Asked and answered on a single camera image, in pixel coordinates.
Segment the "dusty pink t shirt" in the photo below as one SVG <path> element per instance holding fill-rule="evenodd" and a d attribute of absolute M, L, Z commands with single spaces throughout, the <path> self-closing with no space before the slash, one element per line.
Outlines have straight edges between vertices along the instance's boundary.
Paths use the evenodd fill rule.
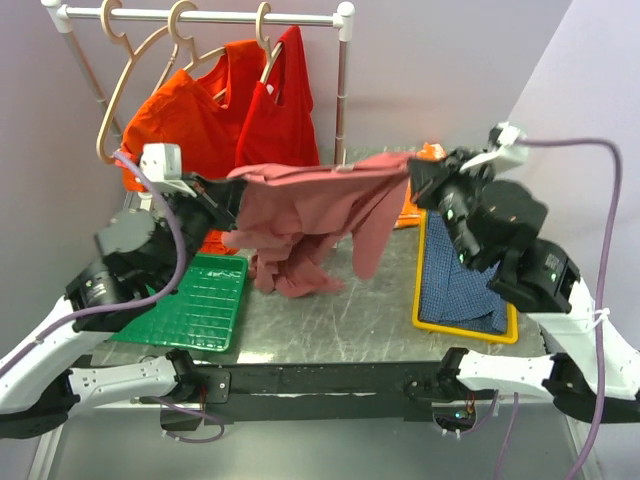
<path fill-rule="evenodd" d="M 246 181 L 225 246 L 253 251 L 250 276 L 263 293 L 289 298 L 336 293 L 338 277 L 323 267 L 332 248 L 352 239 L 352 269 L 374 277 L 401 213 L 409 183 L 409 154 L 380 153 L 345 167 L 242 167 Z"/>

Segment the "orange white patterned shirt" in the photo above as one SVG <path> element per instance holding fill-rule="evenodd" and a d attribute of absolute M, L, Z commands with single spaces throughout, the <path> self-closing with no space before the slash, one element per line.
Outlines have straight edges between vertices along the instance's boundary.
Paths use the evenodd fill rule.
<path fill-rule="evenodd" d="M 426 161 L 439 161 L 444 159 L 446 151 L 440 144 L 424 143 L 422 149 L 416 153 L 416 157 Z M 398 215 L 394 228 L 396 230 L 416 227 L 420 224 L 421 209 L 411 201 L 411 185 L 407 183 L 404 202 Z"/>

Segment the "orange t shirt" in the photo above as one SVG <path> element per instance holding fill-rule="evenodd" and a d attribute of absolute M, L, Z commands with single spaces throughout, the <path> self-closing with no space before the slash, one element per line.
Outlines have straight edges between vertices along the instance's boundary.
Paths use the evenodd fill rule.
<path fill-rule="evenodd" d="M 225 50 L 205 76 L 194 79 L 181 69 L 152 94 L 127 125 L 121 151 L 137 158 L 146 144 L 176 144 L 184 172 L 226 177 L 235 168 L 265 54 L 254 40 L 229 43 Z"/>

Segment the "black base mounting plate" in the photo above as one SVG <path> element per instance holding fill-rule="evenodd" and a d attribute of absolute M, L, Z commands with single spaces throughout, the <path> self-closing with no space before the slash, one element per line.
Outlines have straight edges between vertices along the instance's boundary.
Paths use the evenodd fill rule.
<path fill-rule="evenodd" d="M 226 424 L 247 421 L 402 418 L 429 421 L 432 405 L 485 400 L 440 364 L 423 362 L 198 365 L 176 401 Z"/>

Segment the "beige hanger with orange shirt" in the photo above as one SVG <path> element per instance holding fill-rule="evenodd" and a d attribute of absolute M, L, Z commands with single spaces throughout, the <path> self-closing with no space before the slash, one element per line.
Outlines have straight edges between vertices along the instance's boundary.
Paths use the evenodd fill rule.
<path fill-rule="evenodd" d="M 174 44 L 180 48 L 185 48 L 190 56 L 189 63 L 184 67 L 186 73 L 190 73 L 203 66 L 205 63 L 221 57 L 227 53 L 227 49 L 224 46 L 215 48 L 206 53 L 202 53 L 198 50 L 198 46 L 193 35 L 182 35 L 178 23 L 180 17 L 185 12 L 198 12 L 198 7 L 189 0 L 177 1 L 170 9 L 167 26 L 168 32 L 174 41 Z"/>

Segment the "beige hanger with red shirt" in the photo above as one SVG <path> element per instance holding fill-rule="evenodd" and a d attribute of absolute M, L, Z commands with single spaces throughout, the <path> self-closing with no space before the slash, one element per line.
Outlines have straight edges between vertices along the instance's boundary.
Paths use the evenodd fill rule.
<path fill-rule="evenodd" d="M 265 65 L 260 77 L 260 82 L 263 85 L 269 83 L 269 77 L 282 51 L 282 44 L 277 43 L 275 46 L 272 46 L 270 37 L 264 33 L 266 15 L 270 12 L 270 3 L 267 1 L 261 2 L 256 13 L 255 21 L 256 42 L 265 54 Z"/>

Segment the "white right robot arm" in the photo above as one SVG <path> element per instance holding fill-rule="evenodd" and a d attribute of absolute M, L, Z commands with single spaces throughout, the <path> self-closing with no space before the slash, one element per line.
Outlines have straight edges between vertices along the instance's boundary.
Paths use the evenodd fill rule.
<path fill-rule="evenodd" d="M 561 347 L 539 357 L 449 349 L 424 386 L 432 401 L 501 390 L 548 400 L 562 413 L 605 424 L 639 420 L 639 352 L 598 310 L 576 264 L 539 238 L 547 207 L 521 183 L 496 178 L 493 164 L 469 169 L 457 156 L 408 162 L 412 199 L 440 215 L 470 270 L 495 273 L 489 290 L 535 321 Z"/>

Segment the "green plastic tray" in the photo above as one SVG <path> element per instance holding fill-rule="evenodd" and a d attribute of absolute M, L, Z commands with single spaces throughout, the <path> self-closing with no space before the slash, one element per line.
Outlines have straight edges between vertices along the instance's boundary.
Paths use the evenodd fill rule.
<path fill-rule="evenodd" d="M 242 256 L 196 255 L 178 292 L 111 339 L 154 347 L 224 352 L 231 343 L 248 273 Z"/>

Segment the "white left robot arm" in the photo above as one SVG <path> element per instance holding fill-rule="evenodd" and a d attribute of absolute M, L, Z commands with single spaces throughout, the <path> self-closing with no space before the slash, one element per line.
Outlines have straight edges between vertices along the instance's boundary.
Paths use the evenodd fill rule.
<path fill-rule="evenodd" d="M 99 256 L 47 317 L 1 361 L 1 436 L 30 439 L 82 411 L 135 397 L 198 398 L 203 377 L 181 349 L 144 363 L 76 368 L 74 362 L 177 293 L 212 230 L 232 231 L 247 183 L 185 177 L 154 214 L 123 209 L 95 236 Z"/>

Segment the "blue checked shirt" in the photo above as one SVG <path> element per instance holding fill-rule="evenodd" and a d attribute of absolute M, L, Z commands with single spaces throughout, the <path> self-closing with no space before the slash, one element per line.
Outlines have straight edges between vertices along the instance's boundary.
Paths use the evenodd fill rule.
<path fill-rule="evenodd" d="M 442 218 L 427 214 L 419 320 L 426 323 L 502 335 L 507 330 L 506 302 L 488 288 L 496 272 L 465 268 Z"/>

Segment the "yellow plastic tray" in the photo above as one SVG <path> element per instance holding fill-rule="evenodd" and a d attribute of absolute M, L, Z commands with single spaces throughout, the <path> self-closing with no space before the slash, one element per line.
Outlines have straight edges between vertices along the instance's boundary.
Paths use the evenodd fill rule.
<path fill-rule="evenodd" d="M 412 314 L 411 321 L 413 326 L 427 330 L 430 332 L 444 333 L 455 335 L 459 337 L 472 338 L 476 340 L 482 340 L 489 343 L 499 343 L 499 344 L 514 344 L 519 339 L 518 333 L 518 312 L 517 309 L 507 303 L 507 330 L 502 335 L 495 334 L 486 334 L 477 331 L 471 330 L 463 330 L 454 327 L 446 327 L 441 325 L 435 325 L 431 323 L 422 322 L 419 320 L 419 307 L 420 307 L 420 294 L 421 294 L 421 276 L 423 272 L 423 264 L 424 264 L 424 250 L 425 250 L 425 240 L 426 240 L 426 225 L 427 225 L 427 214 L 428 212 L 423 211 L 421 213 L 421 222 L 420 222 L 420 233 L 419 233 L 419 248 L 417 255 L 417 264 L 416 264 L 416 275 L 415 275 L 415 288 L 414 288 L 414 296 L 413 296 L 413 306 L 412 306 Z"/>

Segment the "red t shirt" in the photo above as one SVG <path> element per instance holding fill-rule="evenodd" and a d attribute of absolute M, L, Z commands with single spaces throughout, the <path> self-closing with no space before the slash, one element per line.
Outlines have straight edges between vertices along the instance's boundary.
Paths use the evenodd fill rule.
<path fill-rule="evenodd" d="M 235 155 L 235 165 L 319 164 L 314 107 L 301 30 L 294 25 L 279 38 L 279 54 L 254 88 Z"/>

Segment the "white clothes rack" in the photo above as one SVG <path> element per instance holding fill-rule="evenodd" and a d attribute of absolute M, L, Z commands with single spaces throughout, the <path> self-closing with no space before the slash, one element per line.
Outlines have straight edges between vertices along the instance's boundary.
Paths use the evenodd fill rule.
<path fill-rule="evenodd" d="M 102 3 L 96 8 L 74 7 L 61 1 L 43 1 L 41 5 L 49 14 L 58 33 L 63 36 L 68 49 L 74 56 L 104 116 L 106 107 L 112 95 L 107 96 L 101 88 L 89 60 L 74 34 L 72 25 L 72 21 L 74 19 L 98 20 L 100 22 L 100 8 Z M 255 27 L 257 10 L 255 12 L 223 12 L 198 9 L 198 12 L 183 13 L 180 17 L 180 22 L 203 24 L 246 24 Z M 169 11 L 170 9 L 130 9 L 121 6 L 120 8 L 116 8 L 112 11 L 110 20 L 111 22 L 113 20 L 161 22 L 163 26 L 165 26 Z M 274 13 L 271 11 L 266 15 L 264 25 L 264 27 L 266 25 L 331 27 L 338 32 L 339 56 L 333 156 L 333 163 L 336 165 L 345 164 L 347 159 L 345 138 L 348 54 L 350 53 L 350 43 L 353 38 L 355 12 L 355 6 L 349 1 L 341 2 L 337 6 L 336 11 L 330 15 L 288 14 Z M 168 67 L 172 67 L 174 65 L 175 59 L 182 49 L 183 48 L 175 45 L 175 48 L 169 57 L 169 62 L 167 63 Z M 119 123 L 116 121 L 116 117 L 115 127 L 112 128 L 107 136 L 109 134 L 111 134 L 118 142 L 122 140 L 123 128 L 120 127 Z"/>

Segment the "empty beige hanger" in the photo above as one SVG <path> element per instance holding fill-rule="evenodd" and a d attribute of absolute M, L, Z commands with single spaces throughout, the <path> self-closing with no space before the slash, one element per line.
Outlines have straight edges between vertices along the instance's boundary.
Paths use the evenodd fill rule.
<path fill-rule="evenodd" d="M 100 23 L 103 33 L 113 44 L 122 46 L 128 55 L 128 61 L 120 74 L 111 99 L 109 100 L 109 103 L 106 107 L 96 139 L 96 153 L 98 157 L 106 164 L 115 163 L 113 154 L 110 153 L 107 149 L 107 134 L 112 130 L 113 127 L 115 127 L 115 117 L 120 100 L 122 98 L 122 94 L 124 93 L 126 85 L 136 65 L 146 54 L 146 52 L 164 36 L 171 35 L 174 39 L 176 39 L 176 27 L 179 16 L 185 10 L 192 10 L 196 7 L 196 5 L 192 1 L 176 2 L 169 11 L 166 25 L 154 31 L 136 49 L 134 49 L 129 41 L 127 34 L 125 32 L 115 33 L 111 26 L 110 15 L 113 10 L 115 10 L 116 8 L 120 8 L 121 6 L 121 1 L 113 0 L 103 1 L 100 8 Z"/>

